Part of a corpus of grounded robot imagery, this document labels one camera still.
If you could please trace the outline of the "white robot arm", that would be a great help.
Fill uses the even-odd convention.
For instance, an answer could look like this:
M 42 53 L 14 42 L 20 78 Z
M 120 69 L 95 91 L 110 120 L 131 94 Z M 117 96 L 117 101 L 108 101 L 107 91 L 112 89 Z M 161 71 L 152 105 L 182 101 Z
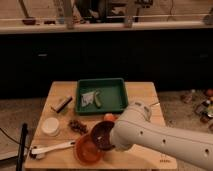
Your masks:
M 120 151 L 140 145 L 213 171 L 213 135 L 153 124 L 151 114 L 142 101 L 131 102 L 115 121 L 110 143 Z

